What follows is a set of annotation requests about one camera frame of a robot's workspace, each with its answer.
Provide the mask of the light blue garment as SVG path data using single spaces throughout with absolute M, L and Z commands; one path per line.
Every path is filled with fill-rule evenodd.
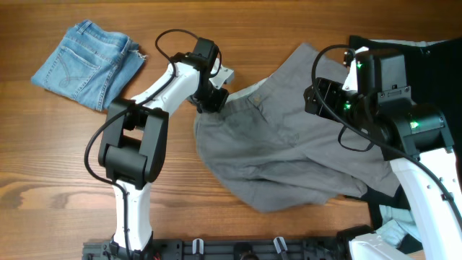
M 375 231 L 390 246 L 404 254 L 423 249 L 422 239 L 410 210 L 379 206 L 381 226 Z

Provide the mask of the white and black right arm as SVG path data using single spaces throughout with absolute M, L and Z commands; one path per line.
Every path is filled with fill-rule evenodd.
M 308 113 L 339 122 L 381 149 L 411 207 L 428 259 L 461 257 L 461 187 L 443 112 L 411 98 L 405 59 L 393 49 L 345 50 L 344 83 L 313 75 Z

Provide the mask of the grey cotton shorts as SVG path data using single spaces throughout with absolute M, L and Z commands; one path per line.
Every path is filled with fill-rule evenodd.
M 197 115 L 196 150 L 219 182 L 259 212 L 325 204 L 399 186 L 378 147 L 340 123 L 305 111 L 313 75 L 343 81 L 347 70 L 303 43 L 268 78 L 232 94 L 218 113 Z

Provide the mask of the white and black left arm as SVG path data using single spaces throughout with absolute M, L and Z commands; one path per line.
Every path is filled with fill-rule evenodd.
M 146 92 L 110 104 L 98 162 L 115 192 L 112 256 L 152 258 L 150 189 L 165 161 L 169 119 L 184 100 L 199 113 L 220 111 L 229 95 L 223 85 L 231 76 L 221 65 L 219 47 L 198 38 L 193 51 L 170 57 L 167 71 Z

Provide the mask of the folded blue denim shorts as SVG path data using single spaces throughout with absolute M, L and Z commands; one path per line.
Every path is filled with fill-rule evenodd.
M 70 27 L 31 82 L 95 111 L 108 109 L 143 66 L 139 44 L 86 19 Z

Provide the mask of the black shorts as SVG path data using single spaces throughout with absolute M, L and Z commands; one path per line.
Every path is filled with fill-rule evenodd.
M 393 48 L 404 55 L 406 78 L 411 85 L 411 98 L 418 104 L 432 103 L 443 111 L 453 137 L 457 172 L 461 174 L 461 39 L 440 42 L 405 40 L 370 40 L 358 35 L 349 37 L 349 47 L 358 49 Z M 360 198 L 368 203 L 372 225 L 382 224 L 380 205 L 410 210 L 404 190 L 398 187 L 393 196 L 372 188 Z

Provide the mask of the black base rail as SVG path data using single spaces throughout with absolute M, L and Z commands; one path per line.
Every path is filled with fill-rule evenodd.
M 117 243 L 85 243 L 84 260 L 315 260 L 351 259 L 347 242 L 342 238 L 319 237 L 287 240 L 281 236 L 271 240 L 153 240 L 140 251 L 128 252 Z

